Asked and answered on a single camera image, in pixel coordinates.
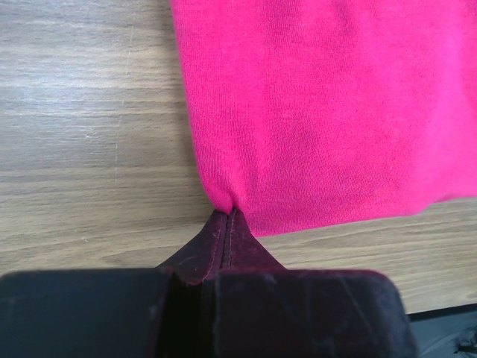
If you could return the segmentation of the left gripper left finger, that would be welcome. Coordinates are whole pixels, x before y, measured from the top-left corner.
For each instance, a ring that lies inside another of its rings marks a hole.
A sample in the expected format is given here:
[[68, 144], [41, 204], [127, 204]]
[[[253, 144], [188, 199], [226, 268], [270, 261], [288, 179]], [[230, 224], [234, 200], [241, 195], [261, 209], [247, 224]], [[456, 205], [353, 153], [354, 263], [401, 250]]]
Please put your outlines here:
[[227, 216], [155, 268], [1, 277], [3, 357], [199, 357], [203, 285], [221, 266]]

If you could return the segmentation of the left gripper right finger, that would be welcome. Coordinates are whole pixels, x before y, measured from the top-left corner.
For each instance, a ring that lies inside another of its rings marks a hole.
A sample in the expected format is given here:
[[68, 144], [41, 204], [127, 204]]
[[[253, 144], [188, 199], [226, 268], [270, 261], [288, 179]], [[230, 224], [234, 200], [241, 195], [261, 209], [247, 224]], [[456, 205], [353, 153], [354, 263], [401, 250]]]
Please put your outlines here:
[[398, 289], [370, 270], [288, 270], [234, 210], [215, 278], [215, 357], [415, 357]]

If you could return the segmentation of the pink t shirt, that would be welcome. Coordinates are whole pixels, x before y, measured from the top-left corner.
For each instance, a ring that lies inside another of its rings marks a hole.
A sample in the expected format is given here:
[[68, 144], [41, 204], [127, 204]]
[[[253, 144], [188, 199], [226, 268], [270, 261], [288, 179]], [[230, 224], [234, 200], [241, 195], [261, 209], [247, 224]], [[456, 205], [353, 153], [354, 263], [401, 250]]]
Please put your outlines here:
[[173, 1], [198, 173], [268, 236], [476, 195], [474, 1]]

